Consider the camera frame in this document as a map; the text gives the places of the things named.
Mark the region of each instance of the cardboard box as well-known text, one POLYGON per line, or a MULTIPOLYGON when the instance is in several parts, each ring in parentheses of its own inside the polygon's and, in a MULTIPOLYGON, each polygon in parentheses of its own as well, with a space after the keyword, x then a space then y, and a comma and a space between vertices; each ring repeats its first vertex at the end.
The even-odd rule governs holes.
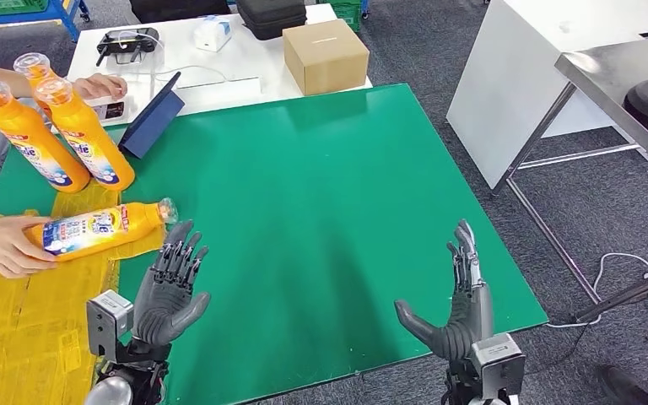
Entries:
POLYGON ((282 31, 284 63, 303 95, 364 85, 369 50, 341 19, 282 31))

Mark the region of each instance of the person's arm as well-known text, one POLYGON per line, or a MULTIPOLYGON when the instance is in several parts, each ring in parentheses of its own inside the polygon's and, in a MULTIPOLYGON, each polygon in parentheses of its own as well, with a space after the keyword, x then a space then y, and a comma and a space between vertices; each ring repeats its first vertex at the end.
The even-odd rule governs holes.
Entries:
MULTIPOLYGON (((0 68, 0 81, 8 84, 14 97, 31 97, 28 79, 21 73, 0 68)), ((73 82, 75 89, 84 99, 97 99, 107 95, 118 100, 127 93, 127 83, 117 76, 96 73, 88 78, 79 78, 73 82)))
POLYGON ((22 97, 31 97, 31 87, 29 80, 21 73, 13 70, 0 68, 0 81, 8 84, 11 88, 13 97, 20 99, 22 97))
POLYGON ((22 278, 56 266, 56 258, 34 246, 24 235, 24 229, 50 221, 44 217, 0 218, 0 273, 5 278, 22 278))
MULTIPOLYGON (((0 81, 8 84, 14 97, 30 97, 31 87, 28 79, 13 70, 0 68, 0 81)), ((113 99, 120 99, 127 92, 127 84, 117 76, 106 76, 96 73, 89 78, 79 78, 73 82, 75 89, 84 99, 97 99, 109 95, 113 99)))

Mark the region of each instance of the green crate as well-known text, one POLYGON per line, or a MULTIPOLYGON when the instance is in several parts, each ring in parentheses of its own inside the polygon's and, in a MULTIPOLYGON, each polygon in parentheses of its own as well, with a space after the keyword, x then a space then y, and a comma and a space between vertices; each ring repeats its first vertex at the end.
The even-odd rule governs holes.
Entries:
POLYGON ((332 3, 332 8, 338 18, 343 19, 354 32, 359 32, 359 23, 361 22, 361 3, 332 3))
POLYGON ((38 13, 48 7, 48 0, 0 0, 0 15, 38 13))

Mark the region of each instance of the gray carpet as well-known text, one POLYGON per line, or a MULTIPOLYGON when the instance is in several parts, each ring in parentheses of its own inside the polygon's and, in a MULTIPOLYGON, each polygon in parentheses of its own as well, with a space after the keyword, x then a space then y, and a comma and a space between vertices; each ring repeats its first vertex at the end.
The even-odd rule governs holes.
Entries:
MULTIPOLYGON (((89 6, 94 21, 80 26, 125 24, 125 0, 89 0, 89 6)), ((589 304, 582 289, 512 193, 505 190, 498 197, 490 196, 446 124, 446 110, 485 9, 480 0, 372 0, 370 19, 361 32, 371 50, 370 77, 374 84, 411 84, 545 311, 554 322, 566 323, 572 313, 589 304)), ((24 49, 49 55, 55 70, 65 74, 74 45, 60 26, 0 30, 0 66, 9 66, 24 49)), ((481 119, 485 113, 480 111, 481 119)), ((607 128, 545 139, 533 155, 553 156, 620 142, 607 128)), ((604 253, 623 251, 648 260, 648 162, 636 152, 524 170, 516 180, 590 280, 604 253)), ((606 269, 600 287, 603 297, 645 272, 642 264, 624 258, 612 259, 606 269)), ((604 315, 599 324, 586 329, 577 350, 559 362, 581 332, 581 328, 538 327, 515 333, 527 355, 529 373, 521 403, 610 404, 594 375, 601 364, 619 366, 648 389, 648 302, 604 315)), ((437 404, 444 391, 445 366, 444 361, 426 356, 259 403, 437 404)))

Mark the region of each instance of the white box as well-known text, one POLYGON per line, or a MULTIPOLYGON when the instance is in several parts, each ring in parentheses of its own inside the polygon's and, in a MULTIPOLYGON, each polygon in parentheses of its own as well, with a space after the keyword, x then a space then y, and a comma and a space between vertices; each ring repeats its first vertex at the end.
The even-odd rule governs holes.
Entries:
POLYGON ((230 21, 214 15, 200 20, 195 27, 195 47, 216 52, 232 37, 230 21))

